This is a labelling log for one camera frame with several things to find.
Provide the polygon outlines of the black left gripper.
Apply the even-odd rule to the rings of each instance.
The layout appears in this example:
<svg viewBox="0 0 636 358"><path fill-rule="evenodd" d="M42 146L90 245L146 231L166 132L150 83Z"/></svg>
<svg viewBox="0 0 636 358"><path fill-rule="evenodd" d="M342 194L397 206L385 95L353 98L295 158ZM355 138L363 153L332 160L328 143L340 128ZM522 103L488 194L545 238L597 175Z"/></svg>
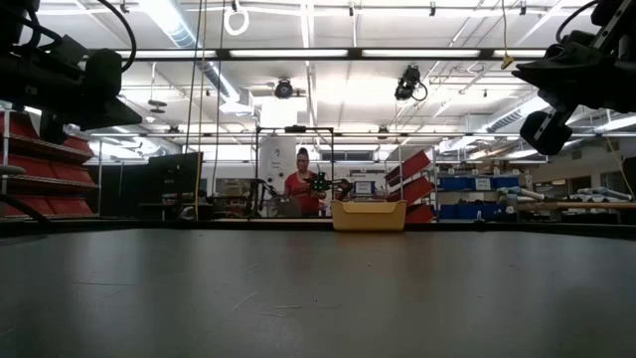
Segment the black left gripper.
<svg viewBox="0 0 636 358"><path fill-rule="evenodd" d="M50 52L1 38L1 99L39 109L82 131L139 124L121 102L122 57L110 49L88 51L69 36Z"/></svg>

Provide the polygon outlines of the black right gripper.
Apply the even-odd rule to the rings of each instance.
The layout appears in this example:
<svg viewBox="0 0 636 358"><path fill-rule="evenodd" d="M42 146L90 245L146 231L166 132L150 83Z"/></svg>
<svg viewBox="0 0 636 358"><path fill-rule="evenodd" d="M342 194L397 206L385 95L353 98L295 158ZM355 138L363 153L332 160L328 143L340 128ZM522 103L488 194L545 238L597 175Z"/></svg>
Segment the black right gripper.
<svg viewBox="0 0 636 358"><path fill-rule="evenodd" d="M551 46L544 59L520 64L512 71L538 90L557 110L585 105L621 113L635 110L635 57L591 48L594 36L574 30Z"/></svg>

